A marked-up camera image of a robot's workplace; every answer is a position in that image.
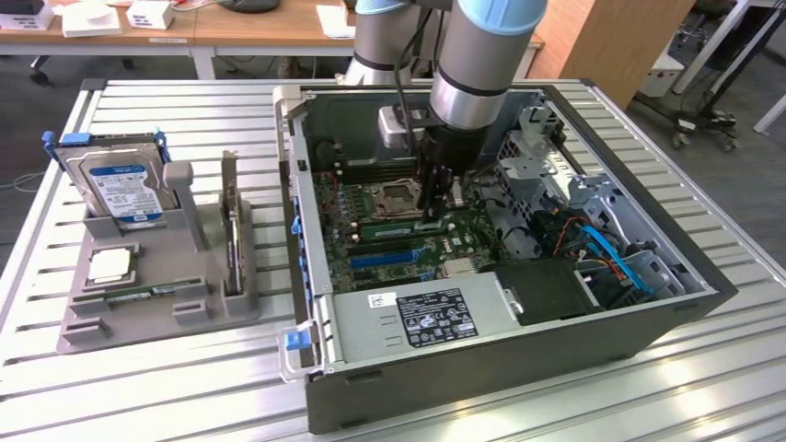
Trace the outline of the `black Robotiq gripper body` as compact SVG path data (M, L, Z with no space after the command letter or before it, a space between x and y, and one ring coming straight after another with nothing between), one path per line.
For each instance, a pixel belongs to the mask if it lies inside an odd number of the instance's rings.
M425 131L421 142L421 175L434 167L446 168L455 177L462 176L475 164L487 139L489 127L459 130L445 124Z

